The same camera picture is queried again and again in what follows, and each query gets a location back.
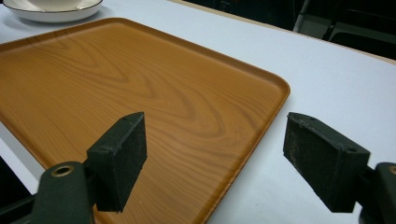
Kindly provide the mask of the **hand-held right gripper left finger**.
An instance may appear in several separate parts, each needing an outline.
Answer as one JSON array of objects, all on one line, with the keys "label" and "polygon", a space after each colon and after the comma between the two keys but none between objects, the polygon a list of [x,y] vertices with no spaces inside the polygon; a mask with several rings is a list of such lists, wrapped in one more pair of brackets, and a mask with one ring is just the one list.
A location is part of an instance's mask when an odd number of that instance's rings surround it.
[{"label": "hand-held right gripper left finger", "polygon": [[143,112],[120,118],[88,149],[86,174],[98,211],[123,211],[147,157]]}]

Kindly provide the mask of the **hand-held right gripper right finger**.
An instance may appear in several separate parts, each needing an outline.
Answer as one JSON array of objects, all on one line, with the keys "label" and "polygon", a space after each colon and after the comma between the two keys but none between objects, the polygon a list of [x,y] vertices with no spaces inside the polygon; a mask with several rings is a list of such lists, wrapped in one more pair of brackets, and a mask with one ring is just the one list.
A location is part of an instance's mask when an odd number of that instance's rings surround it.
[{"label": "hand-held right gripper right finger", "polygon": [[367,149],[319,119],[290,112],[283,153],[330,211],[353,211],[356,182],[370,158]]}]

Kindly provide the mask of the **wood-grain brown tray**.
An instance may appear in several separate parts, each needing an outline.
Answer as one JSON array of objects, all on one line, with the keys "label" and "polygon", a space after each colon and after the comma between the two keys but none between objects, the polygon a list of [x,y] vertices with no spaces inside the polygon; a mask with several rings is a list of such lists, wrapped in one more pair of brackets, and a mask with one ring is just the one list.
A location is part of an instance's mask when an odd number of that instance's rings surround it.
[{"label": "wood-grain brown tray", "polygon": [[200,224],[290,93],[272,73],[126,19],[0,44],[0,123],[44,167],[143,112],[148,157],[101,224]]}]

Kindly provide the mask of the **dark metal stand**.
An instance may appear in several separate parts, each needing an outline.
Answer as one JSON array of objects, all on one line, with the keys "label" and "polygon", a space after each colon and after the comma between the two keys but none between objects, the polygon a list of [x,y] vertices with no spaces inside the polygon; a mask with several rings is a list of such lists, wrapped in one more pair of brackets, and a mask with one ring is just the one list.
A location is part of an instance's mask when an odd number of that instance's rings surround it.
[{"label": "dark metal stand", "polygon": [[294,32],[396,61],[396,0],[298,1]]}]

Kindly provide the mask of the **white bowl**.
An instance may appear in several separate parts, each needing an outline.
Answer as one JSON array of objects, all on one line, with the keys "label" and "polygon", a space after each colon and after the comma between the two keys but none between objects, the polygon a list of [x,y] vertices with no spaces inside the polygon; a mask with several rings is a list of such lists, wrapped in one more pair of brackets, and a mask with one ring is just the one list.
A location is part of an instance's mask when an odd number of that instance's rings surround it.
[{"label": "white bowl", "polygon": [[27,0],[45,11],[67,11],[75,9],[82,0]]},{"label": "white bowl", "polygon": [[3,0],[3,5],[16,16],[40,22],[69,22],[86,19],[99,11],[103,0],[82,0],[72,10],[67,11],[45,11],[35,7],[27,0]]}]

